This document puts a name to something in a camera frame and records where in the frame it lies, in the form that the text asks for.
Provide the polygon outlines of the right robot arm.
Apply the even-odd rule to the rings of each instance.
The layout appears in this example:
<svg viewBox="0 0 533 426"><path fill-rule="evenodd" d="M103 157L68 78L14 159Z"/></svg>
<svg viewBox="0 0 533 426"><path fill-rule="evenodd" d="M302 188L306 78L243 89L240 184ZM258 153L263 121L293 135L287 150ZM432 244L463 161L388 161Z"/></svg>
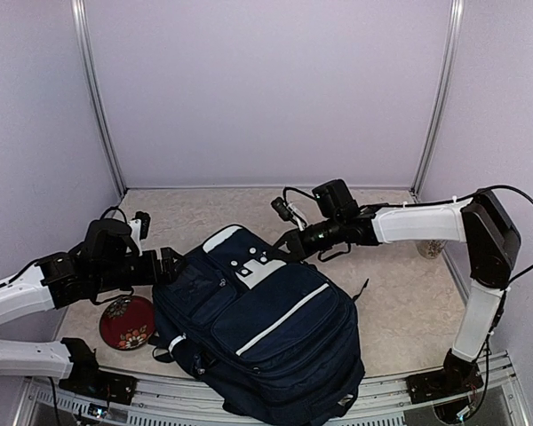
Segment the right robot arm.
<svg viewBox="0 0 533 426"><path fill-rule="evenodd" d="M496 326L521 247L521 236L490 188L450 201L421 204L359 205L342 179L317 186L309 199L323 217L308 224L287 196L271 206L296 227L277 247L292 261L320 256L339 244L378 246L398 241L456 241L465 244L471 288L456 338L436 378L439 389L454 394L468 383L472 365Z"/></svg>

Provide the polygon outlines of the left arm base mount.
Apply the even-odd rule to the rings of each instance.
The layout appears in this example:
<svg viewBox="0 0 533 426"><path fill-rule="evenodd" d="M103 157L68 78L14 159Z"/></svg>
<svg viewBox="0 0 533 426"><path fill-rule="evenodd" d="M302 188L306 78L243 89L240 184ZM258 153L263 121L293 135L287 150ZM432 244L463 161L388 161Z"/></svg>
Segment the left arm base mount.
<svg viewBox="0 0 533 426"><path fill-rule="evenodd" d="M59 380L62 390L108 403L131 404L138 382L135 377L102 370L96 353L82 339L64 337L60 342L68 350L72 364L68 378Z"/></svg>

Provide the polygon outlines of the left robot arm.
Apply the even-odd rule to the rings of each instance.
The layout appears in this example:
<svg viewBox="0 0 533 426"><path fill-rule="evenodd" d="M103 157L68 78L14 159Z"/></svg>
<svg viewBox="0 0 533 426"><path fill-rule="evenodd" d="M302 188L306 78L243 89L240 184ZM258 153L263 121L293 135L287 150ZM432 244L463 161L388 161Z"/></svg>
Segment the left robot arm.
<svg viewBox="0 0 533 426"><path fill-rule="evenodd" d="M37 312L59 310L101 293L173 282L184 257L172 248L143 251L149 223L101 218L90 222L84 240L68 252L29 262L0 280L0 326ZM107 377L81 339L49 343L0 340L0 376L43 376L74 382L90 395Z"/></svg>

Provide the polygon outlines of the navy blue student backpack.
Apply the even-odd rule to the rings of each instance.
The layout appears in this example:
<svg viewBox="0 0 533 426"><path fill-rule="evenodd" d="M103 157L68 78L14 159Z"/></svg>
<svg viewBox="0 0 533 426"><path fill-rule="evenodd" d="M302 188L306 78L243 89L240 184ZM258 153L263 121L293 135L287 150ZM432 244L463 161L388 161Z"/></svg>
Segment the navy blue student backpack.
<svg viewBox="0 0 533 426"><path fill-rule="evenodd" d="M227 226L186 254L172 284L152 289L156 359L202 351L239 367L290 374L360 361L354 300L317 268L287 262L241 225Z"/></svg>

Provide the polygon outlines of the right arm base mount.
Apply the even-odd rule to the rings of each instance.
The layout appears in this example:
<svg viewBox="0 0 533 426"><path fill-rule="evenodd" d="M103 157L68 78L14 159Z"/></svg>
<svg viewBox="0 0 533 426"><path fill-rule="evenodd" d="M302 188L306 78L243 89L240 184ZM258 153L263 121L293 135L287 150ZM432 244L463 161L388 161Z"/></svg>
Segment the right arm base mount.
<svg viewBox="0 0 533 426"><path fill-rule="evenodd" d="M466 361L449 350L439 369L409 375L407 391L412 404L420 404L480 389L484 385L477 361Z"/></svg>

